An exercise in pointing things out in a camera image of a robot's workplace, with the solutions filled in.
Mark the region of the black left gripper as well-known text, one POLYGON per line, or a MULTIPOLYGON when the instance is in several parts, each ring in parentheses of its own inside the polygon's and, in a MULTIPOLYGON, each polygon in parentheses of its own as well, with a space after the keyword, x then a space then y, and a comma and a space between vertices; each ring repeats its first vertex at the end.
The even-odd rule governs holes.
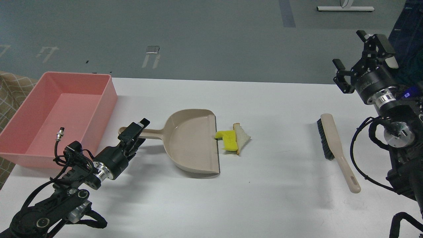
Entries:
POLYGON ((139 138, 141 132, 150 125, 150 121, 143 118, 139 122, 132 122, 127 127, 122 127, 118 130, 118 140, 125 142, 124 146, 107 146, 93 161, 97 164, 102 164, 108 170, 108 178, 115 180, 128 167, 129 161, 135 157, 139 147, 146 139, 139 138))

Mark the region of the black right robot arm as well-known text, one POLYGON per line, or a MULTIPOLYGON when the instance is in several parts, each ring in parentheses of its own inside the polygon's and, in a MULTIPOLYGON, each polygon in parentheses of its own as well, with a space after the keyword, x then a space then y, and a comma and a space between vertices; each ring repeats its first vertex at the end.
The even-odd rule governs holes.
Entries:
POLYGON ((357 129, 350 144, 354 166, 354 144, 368 126, 369 139, 389 152, 391 169, 385 189, 417 202, 422 210, 422 94, 402 96, 399 85, 385 67, 395 55, 385 35, 356 32, 364 43, 361 58, 347 70, 340 59, 333 59, 337 69, 335 84, 344 94, 357 92, 364 104, 374 105, 378 116, 367 118, 357 129))

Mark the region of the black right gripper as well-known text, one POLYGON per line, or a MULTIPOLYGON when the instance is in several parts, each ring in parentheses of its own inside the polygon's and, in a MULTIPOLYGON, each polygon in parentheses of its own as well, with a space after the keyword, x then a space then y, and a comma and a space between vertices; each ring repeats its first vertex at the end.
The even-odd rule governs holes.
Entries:
POLYGON ((356 90, 364 104, 385 105, 395 101, 394 92, 397 84, 391 74, 382 66, 398 69, 395 50, 383 34, 367 34, 364 30, 357 30, 356 34, 364 43, 361 59, 358 64, 363 69, 375 69, 358 77, 354 85, 348 83, 346 76, 353 79, 357 76, 354 70, 346 70, 340 59, 333 59, 337 69, 334 83, 344 94, 352 94, 356 90))

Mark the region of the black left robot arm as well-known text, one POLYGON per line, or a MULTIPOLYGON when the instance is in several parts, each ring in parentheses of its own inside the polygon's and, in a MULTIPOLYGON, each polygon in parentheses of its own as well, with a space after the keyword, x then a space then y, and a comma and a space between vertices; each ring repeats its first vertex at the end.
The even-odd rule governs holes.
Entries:
POLYGON ((105 179, 121 175, 145 141, 140 135, 149 124, 145 118, 131 123, 119 134, 118 145, 108 146, 96 156, 78 141, 65 147, 62 155, 55 153, 54 162, 61 171, 30 194, 1 237, 53 238, 68 224, 105 228, 107 221, 92 209, 90 193, 80 185, 98 190, 105 179))

